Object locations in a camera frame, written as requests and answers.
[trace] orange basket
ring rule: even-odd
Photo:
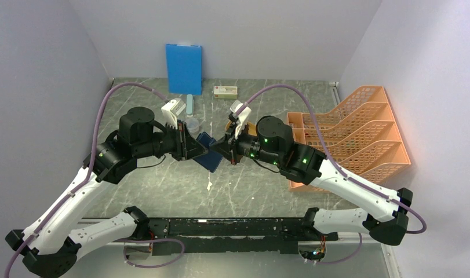
[[[326,114],[315,114],[325,144],[344,168],[376,184],[410,165],[382,86],[361,86]],[[288,112],[295,142],[323,151],[307,113]],[[293,192],[327,192],[290,181]]]

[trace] dark blue object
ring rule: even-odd
[[[206,132],[203,132],[197,136],[197,142],[201,143],[204,147],[206,147],[209,152],[205,155],[198,156],[194,158],[194,160],[199,163],[202,167],[206,168],[211,173],[214,173],[218,168],[223,156],[215,151],[210,150],[210,146],[216,142],[216,140],[209,136]]]
[[[167,44],[165,49],[168,90],[171,93],[200,95],[202,47]]]

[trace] plastic lid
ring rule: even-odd
[[[187,130],[190,133],[196,133],[199,131],[199,121],[196,118],[187,118],[185,120],[185,123],[187,124]]]

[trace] white wall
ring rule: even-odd
[[[70,0],[109,75],[166,77],[165,44],[208,78],[335,81],[381,0]]]
[[[108,77],[67,0],[0,0],[0,277],[88,155]],[[17,260],[11,277],[35,277]]]
[[[340,93],[362,84],[385,86],[411,154],[388,185],[429,223],[396,248],[403,277],[470,277],[470,1],[384,0]]]

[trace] blue binder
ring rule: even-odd
[[[168,90],[171,93],[200,95],[202,47],[167,44],[165,49]]]

